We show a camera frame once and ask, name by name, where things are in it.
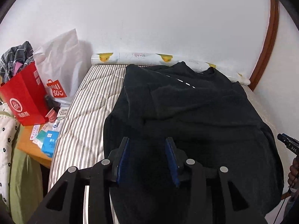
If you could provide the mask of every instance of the white circular logo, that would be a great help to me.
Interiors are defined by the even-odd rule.
[[[19,100],[17,100],[17,99],[14,99],[14,98],[12,98],[12,99],[10,99],[10,105],[13,107],[13,109],[16,111],[16,112],[22,112],[23,111],[23,107],[22,107],[22,105],[21,105],[21,103],[20,103],[20,101]]]

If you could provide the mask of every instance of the wall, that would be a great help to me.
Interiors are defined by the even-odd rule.
[[[280,3],[276,42],[254,93],[279,133],[299,139],[299,31]],[[295,154],[286,150],[291,165]]]
[[[185,56],[249,77],[269,8],[269,0],[17,0],[0,25],[0,54],[25,40],[37,49],[76,28],[90,53]]]

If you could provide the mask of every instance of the striped fabric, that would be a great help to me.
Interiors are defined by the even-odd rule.
[[[71,166],[79,169],[92,167],[104,159],[103,127],[106,117],[112,111],[121,92],[127,65],[93,65],[83,79],[74,100],[65,117],[55,147],[50,170],[50,190],[61,175]],[[269,116],[257,102],[254,93],[243,86],[249,101],[261,118],[272,129],[276,129],[269,121]],[[281,144],[276,142],[278,153],[282,159],[285,181],[288,173],[288,158]],[[83,223],[88,223],[88,193],[85,189]],[[113,206],[113,222],[118,224]]]

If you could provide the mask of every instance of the white plastic bag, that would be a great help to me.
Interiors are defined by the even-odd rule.
[[[42,45],[33,52],[33,57],[47,93],[53,100],[69,106],[89,69],[82,60],[76,30]]]

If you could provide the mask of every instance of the shopping bag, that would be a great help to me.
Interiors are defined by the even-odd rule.
[[[34,62],[1,86],[0,94],[23,126],[46,123],[49,111],[44,99],[46,90]]]
[[[52,99],[69,106],[88,71],[76,30],[61,34],[33,52],[37,71]]]

